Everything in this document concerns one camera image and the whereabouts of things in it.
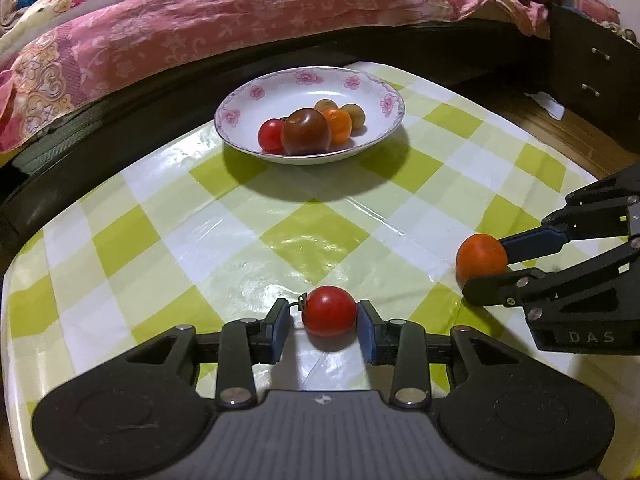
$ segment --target dark wooden bed frame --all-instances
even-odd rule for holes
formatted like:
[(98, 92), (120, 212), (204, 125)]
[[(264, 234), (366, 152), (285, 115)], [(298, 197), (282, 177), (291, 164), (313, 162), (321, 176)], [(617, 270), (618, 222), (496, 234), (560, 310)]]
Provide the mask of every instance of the dark wooden bed frame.
[(222, 99), (256, 76), (368, 60), (452, 86), (504, 67), (521, 76), (547, 49), (548, 41), (502, 22), (363, 27), (244, 48), (147, 78), (105, 98), (117, 106), (35, 174), (19, 174), (11, 164), (0, 168), (0, 275), (49, 220), (129, 164), (212, 120)]

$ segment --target checkered tablecloth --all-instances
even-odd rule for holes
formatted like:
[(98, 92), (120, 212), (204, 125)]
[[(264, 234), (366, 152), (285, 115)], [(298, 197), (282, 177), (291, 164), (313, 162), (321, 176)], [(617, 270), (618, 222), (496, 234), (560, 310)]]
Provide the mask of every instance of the checkered tablecloth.
[[(333, 164), (279, 166), (226, 148), (207, 123), (110, 178), (25, 245), (2, 297), (4, 386), (24, 477), (46, 469), (30, 417), (53, 387), (171, 326), (216, 331), (321, 284), (428, 332), (473, 325), (595, 387), (618, 426), (603, 471), (611, 479), (631, 472), (638, 360), (536, 352), (521, 310), (468, 308), (454, 279), (469, 235), (537, 226), (593, 177), (434, 83), (389, 66), (351, 67), (404, 97), (406, 117), (385, 142)], [(563, 268), (619, 243), (574, 243), (526, 265)], [(432, 373), (446, 391), (443, 370)], [(255, 375), (260, 388), (389, 387), (353, 339), (316, 348), (299, 317), (283, 362)], [(212, 395), (214, 378), (215, 368), (203, 367), (198, 391)]]

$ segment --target plate rim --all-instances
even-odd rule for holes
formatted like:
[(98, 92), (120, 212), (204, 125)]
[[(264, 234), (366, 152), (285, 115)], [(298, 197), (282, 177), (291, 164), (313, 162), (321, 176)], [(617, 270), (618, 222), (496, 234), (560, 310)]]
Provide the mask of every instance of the plate rim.
[[(377, 83), (380, 83), (389, 93), (396, 95), (396, 97), (398, 98), (398, 111), (396, 112), (396, 120), (394, 121), (393, 125), (379, 137), (372, 139), (369, 142), (365, 142), (364, 144), (361, 144), (359, 146), (351, 146), (350, 148), (344, 148), (343, 150), (338, 150), (337, 152), (315, 153), (313, 155), (273, 155), (273, 153), (253, 152), (252, 150), (238, 146), (236, 143), (232, 142), (231, 140), (227, 140), (225, 139), (225, 137), (222, 136), (222, 134), (220, 133), (220, 128), (222, 128), (222, 125), (220, 124), (221, 119), (220, 119), (219, 111), (222, 110), (222, 108), (224, 108), (226, 102), (229, 101), (229, 99), (233, 94), (242, 92), (242, 90), (245, 87), (255, 84), (256, 80), (265, 78), (267, 76), (274, 76), (281, 73), (293, 73), (298, 70), (312, 70), (316, 68), (338, 70), (340, 72), (349, 72), (356, 75), (361, 74), (366, 76), (369, 80), (373, 80)], [(246, 83), (232, 90), (224, 99), (222, 99), (222, 102), (218, 105), (218, 108), (216, 108), (214, 118), (213, 118), (213, 123), (214, 123), (214, 128), (216, 130), (216, 133), (218, 134), (220, 139), (222, 139), (224, 143), (228, 144), (229, 146), (238, 150), (239, 152), (247, 153), (248, 155), (259, 156), (260, 158), (267, 159), (267, 160), (271, 159), (274, 161), (282, 160), (283, 158), (287, 160), (293, 160), (293, 159), (311, 160), (314, 158), (323, 158), (323, 157), (328, 157), (332, 155), (339, 155), (341, 153), (350, 152), (356, 149), (358, 149), (359, 151), (366, 150), (370, 146), (373, 146), (378, 142), (380, 142), (381, 140), (386, 139), (394, 130), (398, 128), (398, 126), (400, 126), (400, 124), (402, 123), (402, 120), (404, 119), (405, 109), (406, 109), (406, 106), (404, 103), (404, 98), (402, 97), (400, 92), (397, 89), (393, 88), (388, 82), (380, 79), (378, 76), (370, 74), (369, 72), (363, 72), (362, 70), (355, 70), (353, 68), (346, 68), (343, 66), (330, 66), (330, 65), (297, 66), (293, 68), (284, 68), (282, 70), (276, 70), (275, 72), (270, 72), (258, 77), (254, 77), (253, 79), (251, 79), (251, 81), (247, 81)]]

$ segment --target white plate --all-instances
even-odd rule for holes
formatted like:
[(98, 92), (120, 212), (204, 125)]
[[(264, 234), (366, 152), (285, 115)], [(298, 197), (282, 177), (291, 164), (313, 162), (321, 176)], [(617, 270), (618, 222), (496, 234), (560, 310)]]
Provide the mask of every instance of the white plate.
[[(321, 155), (270, 155), (258, 145), (258, 129), (267, 119), (313, 108), (320, 99), (338, 106), (359, 105), (363, 128), (351, 139)], [(404, 117), (404, 101), (388, 83), (370, 74), (332, 66), (280, 70), (249, 81), (229, 94), (216, 110), (218, 135), (236, 150), (280, 164), (306, 166), (342, 160), (366, 150), (391, 134)]]

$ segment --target floral blanket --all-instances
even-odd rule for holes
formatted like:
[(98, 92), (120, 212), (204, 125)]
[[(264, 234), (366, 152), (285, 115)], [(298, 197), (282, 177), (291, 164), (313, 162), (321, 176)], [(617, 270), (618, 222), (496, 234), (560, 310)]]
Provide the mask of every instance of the floral blanket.
[(516, 0), (40, 0), (0, 40), (0, 152), (193, 60), (338, 28), (454, 22), (490, 1), (524, 34), (546, 19), (544, 7)]

